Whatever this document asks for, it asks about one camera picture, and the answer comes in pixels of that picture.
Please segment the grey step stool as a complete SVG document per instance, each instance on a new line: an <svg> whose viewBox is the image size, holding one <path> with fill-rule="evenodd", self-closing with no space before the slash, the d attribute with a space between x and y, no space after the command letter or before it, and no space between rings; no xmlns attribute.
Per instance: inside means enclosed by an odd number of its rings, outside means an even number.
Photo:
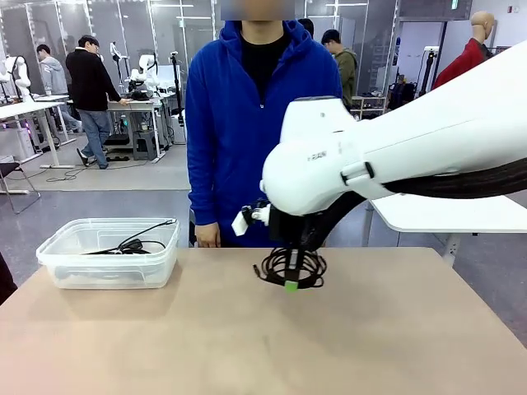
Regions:
<svg viewBox="0 0 527 395"><path fill-rule="evenodd" d="M156 160L157 148L155 132L153 130L133 132L134 160Z"/></svg>

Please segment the black folding chair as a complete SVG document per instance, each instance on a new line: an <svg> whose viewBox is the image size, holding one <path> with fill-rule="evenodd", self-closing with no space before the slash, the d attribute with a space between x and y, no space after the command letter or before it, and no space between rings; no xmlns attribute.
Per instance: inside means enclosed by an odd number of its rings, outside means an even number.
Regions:
<svg viewBox="0 0 527 395"><path fill-rule="evenodd" d="M11 190L8 187L6 179L7 179L7 176L13 172L19 172L22 174L22 178L28 183L30 190L24 190L24 191L21 190L21 191L16 192L15 190ZM30 178L26 175L26 172L22 169L21 164L18 162L10 162L10 163L0 162L0 189L1 189L0 194L7 196L7 200L9 201L10 206L15 215L21 214L22 212L24 212L26 209L28 209L33 204L35 204L38 200L41 199L40 192L35 188L34 184L30 181ZM13 194L28 195L32 193L35 195L35 199L32 202L28 203L25 207L21 209L15 208L15 205L12 200Z"/></svg>

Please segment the beige mannequin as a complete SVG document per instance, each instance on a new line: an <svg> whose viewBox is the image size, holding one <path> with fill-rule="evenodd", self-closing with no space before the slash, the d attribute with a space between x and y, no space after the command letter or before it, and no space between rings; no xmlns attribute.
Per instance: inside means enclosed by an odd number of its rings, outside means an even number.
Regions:
<svg viewBox="0 0 527 395"><path fill-rule="evenodd" d="M471 40L476 43L477 48L483 55L483 59L488 60L492 57L492 53L485 45L485 42L492 35L495 16L490 12L475 12L470 18L470 23L472 26Z"/></svg>

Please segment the translucent plastic storage bin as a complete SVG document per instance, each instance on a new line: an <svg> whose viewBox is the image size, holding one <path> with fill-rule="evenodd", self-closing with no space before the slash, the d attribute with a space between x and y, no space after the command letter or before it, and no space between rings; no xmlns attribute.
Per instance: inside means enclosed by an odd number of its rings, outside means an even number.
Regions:
<svg viewBox="0 0 527 395"><path fill-rule="evenodd" d="M177 259L175 218L83 218L68 222L35 252L60 289L156 289Z"/></svg>

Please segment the white height-adjustable table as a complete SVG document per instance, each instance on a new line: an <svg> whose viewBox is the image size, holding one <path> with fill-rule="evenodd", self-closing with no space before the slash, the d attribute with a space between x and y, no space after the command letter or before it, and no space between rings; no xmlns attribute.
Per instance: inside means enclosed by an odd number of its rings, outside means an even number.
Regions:
<svg viewBox="0 0 527 395"><path fill-rule="evenodd" d="M367 203L363 247L369 244L374 213L400 234L446 234L442 257L450 266L463 235L527 234L527 208L505 196L455 200L398 194Z"/></svg>

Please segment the white background table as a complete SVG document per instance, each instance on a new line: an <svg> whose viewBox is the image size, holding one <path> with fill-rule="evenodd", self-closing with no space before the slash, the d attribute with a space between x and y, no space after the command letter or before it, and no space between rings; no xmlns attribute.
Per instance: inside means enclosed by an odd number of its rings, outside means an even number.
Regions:
<svg viewBox="0 0 527 395"><path fill-rule="evenodd" d="M58 147L76 141L70 139L66 131L58 101L26 101L0 106L0 160L8 156L22 164L42 155L42 142L39 134L45 137L48 143L52 165L41 165L41 169L74 169L75 165L60 165L57 148L54 144L57 132L51 109L56 109L63 130L65 141L58 138Z"/></svg>

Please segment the man in olive jacket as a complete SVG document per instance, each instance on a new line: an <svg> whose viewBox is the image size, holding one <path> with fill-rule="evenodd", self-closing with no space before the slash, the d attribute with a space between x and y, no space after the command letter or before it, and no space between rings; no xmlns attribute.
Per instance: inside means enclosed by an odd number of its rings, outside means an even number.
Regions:
<svg viewBox="0 0 527 395"><path fill-rule="evenodd" d="M335 29L324 32L321 44L337 62L342 82L343 103L347 109L351 109L357 82L357 56L343 45L340 33Z"/></svg>

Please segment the man in black sweater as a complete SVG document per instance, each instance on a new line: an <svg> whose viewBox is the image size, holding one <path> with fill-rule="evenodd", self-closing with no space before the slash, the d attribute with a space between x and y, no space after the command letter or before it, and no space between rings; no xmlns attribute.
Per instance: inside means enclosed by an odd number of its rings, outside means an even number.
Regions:
<svg viewBox="0 0 527 395"><path fill-rule="evenodd" d="M98 54L99 42L91 35L83 35L78 46L67 55L66 66L71 77L71 98L80 115L87 144L79 150L84 165L93 158L99 168L108 168L103 145L110 136L108 103L127 105L113 86Z"/></svg>

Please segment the person in grey hoodie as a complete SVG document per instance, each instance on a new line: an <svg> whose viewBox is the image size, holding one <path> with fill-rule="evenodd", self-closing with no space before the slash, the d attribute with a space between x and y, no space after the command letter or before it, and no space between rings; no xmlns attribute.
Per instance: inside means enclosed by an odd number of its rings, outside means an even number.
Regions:
<svg viewBox="0 0 527 395"><path fill-rule="evenodd" d="M40 44L36 48L40 72L44 83L44 91L50 95L69 95L68 84L62 64L51 56L48 45ZM82 122L75 119L66 105L60 106L63 120L74 132L82 131Z"/></svg>

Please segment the background workbench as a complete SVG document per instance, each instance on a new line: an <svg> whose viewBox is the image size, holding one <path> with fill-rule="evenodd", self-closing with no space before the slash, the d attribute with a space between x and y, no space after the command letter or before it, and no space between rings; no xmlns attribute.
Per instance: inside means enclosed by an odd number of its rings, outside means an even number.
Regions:
<svg viewBox="0 0 527 395"><path fill-rule="evenodd" d="M126 105L110 101L108 113L113 122L112 133L105 145L109 149L133 149L133 132L153 130L155 132L156 163L172 145L171 117L167 104L168 96L153 96L144 101L130 100Z"/></svg>

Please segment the black backpack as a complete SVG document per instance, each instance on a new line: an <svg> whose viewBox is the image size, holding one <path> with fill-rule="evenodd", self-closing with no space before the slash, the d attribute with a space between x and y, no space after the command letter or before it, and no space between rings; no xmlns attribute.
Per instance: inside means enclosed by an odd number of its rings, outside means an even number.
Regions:
<svg viewBox="0 0 527 395"><path fill-rule="evenodd" d="M387 109L395 110L415 99L416 83L396 82L389 87Z"/></svg>

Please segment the black light stand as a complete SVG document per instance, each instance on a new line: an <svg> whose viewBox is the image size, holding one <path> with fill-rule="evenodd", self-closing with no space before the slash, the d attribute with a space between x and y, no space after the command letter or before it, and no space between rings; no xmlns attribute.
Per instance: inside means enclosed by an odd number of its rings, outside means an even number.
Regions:
<svg viewBox="0 0 527 395"><path fill-rule="evenodd" d="M417 76L417 97L421 97L427 93L431 69L437 58L438 52L438 46L426 46L423 50L421 67Z"/></svg>

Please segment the person in blue hoodie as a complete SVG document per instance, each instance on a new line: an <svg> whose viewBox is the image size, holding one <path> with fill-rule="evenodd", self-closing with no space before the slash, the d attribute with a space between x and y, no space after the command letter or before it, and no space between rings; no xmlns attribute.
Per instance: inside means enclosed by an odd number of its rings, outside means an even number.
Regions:
<svg viewBox="0 0 527 395"><path fill-rule="evenodd" d="M227 21L191 62L185 98L187 163L208 165L223 248L272 248L264 225L237 237L239 210L262 197L264 161L279 143L287 106L341 97L338 65L295 20Z"/></svg>

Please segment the low shoe shelf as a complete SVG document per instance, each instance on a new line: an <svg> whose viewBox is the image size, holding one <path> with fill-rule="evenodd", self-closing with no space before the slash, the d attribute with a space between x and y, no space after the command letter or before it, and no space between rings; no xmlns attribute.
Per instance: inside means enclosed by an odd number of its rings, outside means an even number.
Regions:
<svg viewBox="0 0 527 395"><path fill-rule="evenodd" d="M386 100L385 96L353 96L349 112L357 121L375 119L385 113Z"/></svg>

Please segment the person's right forearm blue sleeve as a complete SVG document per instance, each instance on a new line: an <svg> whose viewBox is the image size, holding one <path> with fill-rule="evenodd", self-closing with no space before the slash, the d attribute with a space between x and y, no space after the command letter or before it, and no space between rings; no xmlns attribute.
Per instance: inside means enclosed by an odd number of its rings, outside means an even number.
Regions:
<svg viewBox="0 0 527 395"><path fill-rule="evenodd" d="M189 164L191 209L196 225L217 222L212 171L208 165Z"/></svg>

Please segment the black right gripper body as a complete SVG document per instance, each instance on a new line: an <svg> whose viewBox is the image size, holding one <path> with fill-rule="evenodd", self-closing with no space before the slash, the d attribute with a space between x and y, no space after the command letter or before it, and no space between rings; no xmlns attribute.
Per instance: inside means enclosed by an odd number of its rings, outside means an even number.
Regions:
<svg viewBox="0 0 527 395"><path fill-rule="evenodd" d="M270 208L269 213L269 237L291 248L306 248L307 227L309 225L309 216L293 216L276 207Z"/></svg>

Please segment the person's right hand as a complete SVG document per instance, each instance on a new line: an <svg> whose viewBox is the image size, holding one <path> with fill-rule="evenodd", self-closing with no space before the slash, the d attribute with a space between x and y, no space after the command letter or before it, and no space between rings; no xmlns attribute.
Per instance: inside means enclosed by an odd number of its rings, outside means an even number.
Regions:
<svg viewBox="0 0 527 395"><path fill-rule="evenodd" d="M221 247L220 229L216 222L208 225L196 225L194 232L199 248Z"/></svg>

